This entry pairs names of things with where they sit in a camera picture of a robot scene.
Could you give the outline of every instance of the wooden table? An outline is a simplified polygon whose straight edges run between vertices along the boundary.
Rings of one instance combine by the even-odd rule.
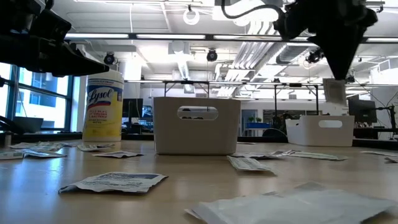
[[[0,223],[201,223],[183,210],[197,202],[287,190],[308,181],[398,201],[398,164],[386,164],[384,156],[359,153],[369,149],[238,144],[239,152],[295,149],[349,157],[340,162],[298,157],[262,161],[277,169],[278,177],[237,172],[225,156],[157,156],[153,142],[118,142],[113,150],[120,149],[145,156],[112,159],[64,148],[59,152],[68,157],[0,161]],[[169,178],[143,196],[57,193],[65,185],[112,171]],[[365,223],[398,223],[398,209]]]

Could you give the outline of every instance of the yellow label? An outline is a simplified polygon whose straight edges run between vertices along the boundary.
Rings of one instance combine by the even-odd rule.
[[[120,137],[123,83],[102,78],[89,79],[87,92],[83,138]]]

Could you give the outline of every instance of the black robotic arm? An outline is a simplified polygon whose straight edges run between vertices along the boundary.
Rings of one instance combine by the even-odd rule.
[[[0,62],[55,77],[109,71],[64,42],[72,25],[55,15],[52,6],[53,0],[48,0],[40,11],[34,0],[0,0]]]
[[[284,40],[298,37],[304,30],[314,33],[308,41],[318,45],[328,60],[333,76],[344,80],[354,59],[356,50],[366,29],[377,22],[376,13],[364,5],[365,0],[296,0],[285,6],[284,12],[277,6],[265,4],[240,15],[231,16],[225,11],[225,0],[221,2],[223,14],[236,19],[258,9],[274,9],[279,18],[274,29]]]

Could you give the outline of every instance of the white storage basket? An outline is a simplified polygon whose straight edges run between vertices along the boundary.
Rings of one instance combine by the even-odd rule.
[[[286,120],[289,143],[302,146],[353,145],[354,116],[301,116]]]
[[[216,108],[217,113],[178,111],[182,106],[209,106]],[[154,98],[156,152],[179,155],[233,154],[236,151],[240,110],[239,100]]]

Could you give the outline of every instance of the white paper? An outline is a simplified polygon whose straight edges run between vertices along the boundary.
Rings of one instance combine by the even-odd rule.
[[[158,184],[167,176],[161,174],[130,174],[127,172],[109,172],[106,174],[87,177],[86,179],[62,187],[59,193],[76,189],[92,190],[95,192],[118,190],[130,193],[146,193],[149,188]]]
[[[143,154],[134,153],[134,152],[126,152],[126,151],[118,151],[118,152],[107,152],[107,153],[93,154],[93,156],[123,158],[123,157],[143,156]]]
[[[388,158],[388,157],[386,157],[384,159],[391,163],[398,163],[398,159],[393,159],[393,158]]]
[[[83,152],[95,152],[95,151],[100,151],[102,149],[110,149],[109,146],[110,145],[79,144],[77,145],[77,148]]]
[[[294,154],[291,154],[289,156],[310,158],[310,159],[323,159],[323,160],[329,160],[329,161],[343,161],[343,160],[348,159],[348,157],[346,157],[346,156],[333,156],[333,155],[322,154],[322,153],[300,152],[300,151],[295,151]]]
[[[34,156],[34,157],[42,157],[42,158],[54,158],[54,157],[65,157],[67,155],[48,151],[48,150],[41,150],[41,151],[36,151],[36,150],[31,150],[31,149],[18,149],[16,150],[17,152],[21,152],[25,155],[28,156]]]
[[[13,149],[27,149],[29,147],[36,146],[36,145],[37,145],[37,143],[21,142],[21,143],[18,143],[16,145],[9,146],[9,147],[13,148]]]
[[[268,152],[268,153],[255,153],[255,152],[250,152],[250,153],[234,153],[230,156],[240,158],[240,157],[245,157],[245,158],[252,158],[252,159],[275,159],[275,158],[280,158],[282,156],[288,156],[295,153],[295,151],[276,151],[276,152]]]
[[[22,158],[24,158],[24,155],[21,152],[2,152],[2,153],[0,153],[0,160],[22,159]]]
[[[269,171],[274,174],[270,167],[261,164],[259,161],[251,158],[235,158],[227,156],[232,166],[237,170],[243,171]]]
[[[342,106],[347,105],[346,82],[345,80],[335,80],[334,78],[323,79],[323,89],[325,99],[328,103],[336,103]]]
[[[62,142],[35,142],[35,143],[26,143],[21,142],[19,144],[10,146],[13,149],[31,149],[35,151],[40,150],[48,150],[48,151],[57,151],[67,144]]]
[[[253,145],[253,144],[257,144],[254,142],[237,142],[237,144],[248,144],[248,145]]]
[[[190,213],[212,224],[354,224],[396,205],[392,200],[307,183],[281,193],[200,202]]]
[[[393,152],[374,152],[374,151],[362,151],[361,153],[366,153],[366,154],[375,154],[375,155],[380,155],[380,156],[391,156],[391,157],[398,157],[398,153],[393,153]]]

